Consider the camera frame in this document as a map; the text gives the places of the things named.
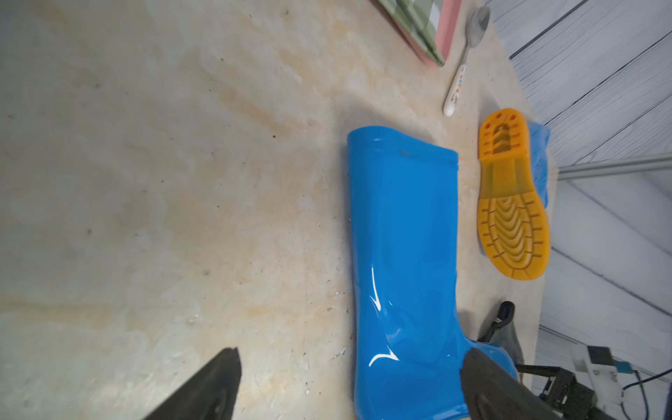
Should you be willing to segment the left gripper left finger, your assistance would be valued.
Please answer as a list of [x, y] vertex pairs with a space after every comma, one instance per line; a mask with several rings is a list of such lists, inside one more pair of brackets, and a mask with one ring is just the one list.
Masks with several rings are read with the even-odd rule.
[[224, 348], [145, 419], [231, 419], [242, 379], [238, 348]]

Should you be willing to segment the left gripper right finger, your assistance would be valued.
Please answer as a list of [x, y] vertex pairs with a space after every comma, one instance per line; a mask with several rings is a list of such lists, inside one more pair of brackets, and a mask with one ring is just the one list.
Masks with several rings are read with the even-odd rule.
[[538, 397], [476, 348], [465, 354], [460, 382], [471, 419], [556, 419]]

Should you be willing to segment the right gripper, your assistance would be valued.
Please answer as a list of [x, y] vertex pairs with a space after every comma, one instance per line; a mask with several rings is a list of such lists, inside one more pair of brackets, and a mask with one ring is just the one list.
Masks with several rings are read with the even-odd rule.
[[563, 419], [614, 420], [597, 407], [595, 391], [579, 383], [571, 371], [561, 367], [523, 364], [517, 364], [516, 369], [520, 374], [542, 376], [547, 379], [544, 390], [538, 398], [553, 411], [559, 412]]

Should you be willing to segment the grey blue cleaning cloth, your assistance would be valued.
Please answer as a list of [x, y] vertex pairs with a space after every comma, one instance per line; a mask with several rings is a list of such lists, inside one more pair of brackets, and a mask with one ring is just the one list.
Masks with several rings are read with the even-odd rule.
[[479, 336], [478, 341], [501, 346], [514, 364], [523, 365], [523, 350], [514, 325], [515, 314], [516, 305], [511, 301], [503, 301], [495, 318]]

